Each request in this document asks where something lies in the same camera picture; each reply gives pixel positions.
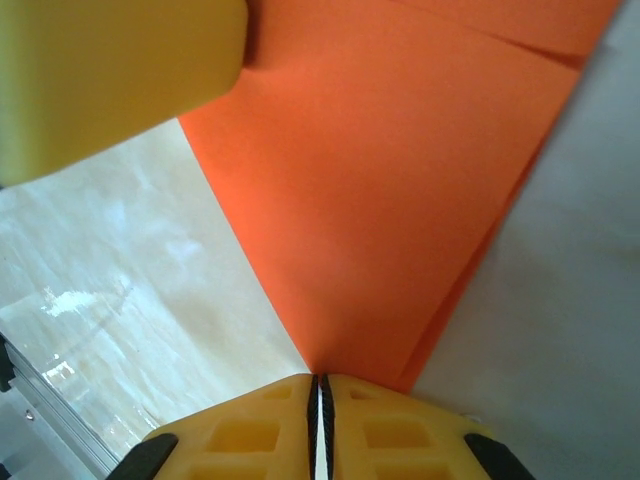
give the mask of yellow foam block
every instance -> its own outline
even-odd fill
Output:
[[[329,377],[335,480],[490,480],[464,436],[469,419],[344,375]]]
[[[311,375],[294,375],[165,425],[178,436],[155,480],[308,480]]]
[[[0,185],[225,93],[246,25],[244,0],[0,0]]]

